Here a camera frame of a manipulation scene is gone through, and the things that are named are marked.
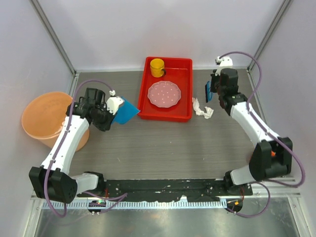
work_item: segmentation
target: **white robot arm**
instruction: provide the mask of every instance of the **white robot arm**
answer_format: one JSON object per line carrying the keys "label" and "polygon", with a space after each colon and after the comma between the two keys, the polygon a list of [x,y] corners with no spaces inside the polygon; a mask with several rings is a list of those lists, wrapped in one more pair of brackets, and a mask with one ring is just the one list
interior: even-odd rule
{"label": "white robot arm", "polygon": [[[58,153],[50,169],[48,182],[48,193],[51,200],[70,203],[77,194],[84,191],[95,190],[97,187],[101,191],[104,190],[104,179],[100,173],[85,172],[82,175],[74,177],[69,177],[68,174],[79,141],[90,124],[93,123],[102,131],[110,129],[120,105],[124,102],[122,98],[114,96],[115,92],[110,91],[110,95],[111,97],[105,103],[105,93],[103,91],[88,88],[85,96],[81,97],[79,102],[75,102],[71,126],[67,131],[67,125],[70,119],[70,109],[68,108],[63,128],[54,147],[41,166],[32,167],[29,173],[37,197],[44,198],[44,176],[53,158],[53,154],[55,154],[57,150]],[[67,136],[61,147],[59,147],[65,132],[68,132]]]}
{"label": "white robot arm", "polygon": [[280,138],[277,133],[273,132],[255,113],[250,103],[248,104],[249,110],[247,109],[246,96],[238,92],[238,73],[237,70],[232,69],[231,58],[218,57],[215,61],[219,64],[219,69],[213,71],[211,82],[205,86],[206,101],[208,102],[208,98],[210,98],[208,93],[218,93],[221,107],[241,125],[255,147],[248,165],[226,172],[224,180],[227,186],[232,187],[289,174],[291,172],[291,154],[279,146],[267,131],[290,149],[293,146],[291,140]]}

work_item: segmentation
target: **pink plate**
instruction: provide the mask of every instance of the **pink plate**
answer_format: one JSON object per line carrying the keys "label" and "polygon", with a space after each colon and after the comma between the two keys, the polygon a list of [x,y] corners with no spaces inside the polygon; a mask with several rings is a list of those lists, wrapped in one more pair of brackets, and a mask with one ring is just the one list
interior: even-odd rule
{"label": "pink plate", "polygon": [[169,108],[178,103],[181,91],[175,83],[161,80],[148,89],[148,98],[157,107]]}

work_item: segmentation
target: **red plastic tray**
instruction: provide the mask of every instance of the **red plastic tray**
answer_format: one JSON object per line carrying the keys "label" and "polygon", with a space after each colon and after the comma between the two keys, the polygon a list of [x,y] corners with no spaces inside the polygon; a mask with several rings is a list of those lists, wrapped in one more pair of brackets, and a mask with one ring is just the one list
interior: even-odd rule
{"label": "red plastic tray", "polygon": [[[150,72],[150,62],[157,57],[147,57],[142,86],[138,98],[138,115],[142,119],[187,122],[192,117],[193,70],[192,60],[187,58],[161,58],[166,75],[155,78]],[[181,99],[170,108],[159,108],[148,99],[148,89],[156,82],[171,81],[181,90]]]}

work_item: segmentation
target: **crumpled paper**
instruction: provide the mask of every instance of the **crumpled paper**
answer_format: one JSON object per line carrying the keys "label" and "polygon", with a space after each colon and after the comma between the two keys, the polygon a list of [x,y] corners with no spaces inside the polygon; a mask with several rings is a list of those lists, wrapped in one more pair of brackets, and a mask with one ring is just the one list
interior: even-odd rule
{"label": "crumpled paper", "polygon": [[206,119],[209,119],[212,117],[213,112],[214,112],[213,109],[211,109],[210,107],[204,107],[206,110],[206,112],[204,112],[199,108],[199,102],[197,98],[192,98],[192,102],[193,102],[193,109],[196,112],[196,115],[199,115],[199,116],[203,115],[204,118]]}

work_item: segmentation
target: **yellow mug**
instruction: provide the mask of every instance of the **yellow mug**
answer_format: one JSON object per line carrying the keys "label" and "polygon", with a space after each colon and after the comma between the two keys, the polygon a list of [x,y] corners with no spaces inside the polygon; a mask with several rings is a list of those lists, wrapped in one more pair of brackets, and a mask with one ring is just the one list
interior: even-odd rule
{"label": "yellow mug", "polygon": [[150,71],[155,78],[160,78],[166,74],[164,69],[164,61],[160,58],[155,58],[150,62]]}

